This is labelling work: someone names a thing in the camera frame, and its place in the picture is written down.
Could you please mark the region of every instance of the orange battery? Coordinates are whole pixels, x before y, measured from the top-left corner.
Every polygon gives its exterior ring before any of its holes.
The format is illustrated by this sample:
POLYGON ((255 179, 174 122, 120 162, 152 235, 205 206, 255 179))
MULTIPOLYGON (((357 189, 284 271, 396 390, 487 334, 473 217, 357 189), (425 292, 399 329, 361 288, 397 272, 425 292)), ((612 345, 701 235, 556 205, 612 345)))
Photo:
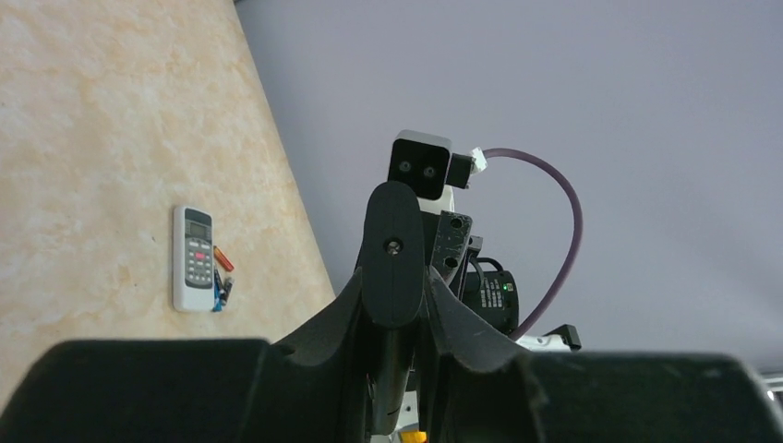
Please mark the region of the orange battery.
POLYGON ((403 443, 427 443, 427 434, 419 431, 401 432, 400 439, 403 443))
POLYGON ((215 252, 215 260, 217 260, 225 270, 229 272, 234 270, 234 265, 231 264, 231 261, 228 260, 228 257, 225 256, 218 246, 214 247, 213 250, 215 252))

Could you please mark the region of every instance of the marble wall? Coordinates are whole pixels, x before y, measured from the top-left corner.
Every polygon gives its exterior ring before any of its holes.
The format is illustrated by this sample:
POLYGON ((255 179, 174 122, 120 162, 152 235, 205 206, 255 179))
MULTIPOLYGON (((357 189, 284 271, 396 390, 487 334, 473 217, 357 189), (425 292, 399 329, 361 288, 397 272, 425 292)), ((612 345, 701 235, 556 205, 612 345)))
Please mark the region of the marble wall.
POLYGON ((331 299, 231 0, 0 0, 0 405, 69 338, 276 340, 331 299), (222 313, 171 308, 177 204, 222 313))

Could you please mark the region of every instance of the air conditioner remote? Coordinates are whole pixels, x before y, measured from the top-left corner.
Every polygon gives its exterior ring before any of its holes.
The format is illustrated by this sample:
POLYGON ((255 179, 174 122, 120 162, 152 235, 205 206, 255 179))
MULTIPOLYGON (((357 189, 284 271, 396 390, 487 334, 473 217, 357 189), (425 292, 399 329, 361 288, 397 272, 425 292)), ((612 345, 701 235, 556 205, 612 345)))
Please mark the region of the air conditioner remote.
POLYGON ((176 207, 173 250, 174 308, 181 312, 212 311, 212 217, 202 210, 176 207))

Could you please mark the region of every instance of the white connector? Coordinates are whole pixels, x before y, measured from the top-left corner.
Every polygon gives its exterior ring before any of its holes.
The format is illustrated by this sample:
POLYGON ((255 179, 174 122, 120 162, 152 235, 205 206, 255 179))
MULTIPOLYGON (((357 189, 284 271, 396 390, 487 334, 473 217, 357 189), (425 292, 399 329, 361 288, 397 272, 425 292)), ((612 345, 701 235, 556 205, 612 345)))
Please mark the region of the white connector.
POLYGON ((571 351, 562 336, 557 334, 545 337, 523 335, 516 341, 516 344, 534 353, 569 353, 571 351))
POLYGON ((487 169, 487 158, 484 157, 484 151, 481 148, 473 148, 470 151, 470 156, 473 157, 473 168, 470 174, 478 174, 487 169))

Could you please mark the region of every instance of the camera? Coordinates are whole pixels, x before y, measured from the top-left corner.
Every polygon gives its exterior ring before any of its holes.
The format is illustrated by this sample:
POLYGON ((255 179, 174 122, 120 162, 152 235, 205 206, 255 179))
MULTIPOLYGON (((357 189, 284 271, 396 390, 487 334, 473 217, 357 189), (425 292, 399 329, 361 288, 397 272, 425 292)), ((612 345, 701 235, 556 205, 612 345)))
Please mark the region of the camera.
POLYGON ((405 183, 419 198, 437 200, 446 186, 451 147, 447 138, 401 131, 391 145, 388 180, 405 183))

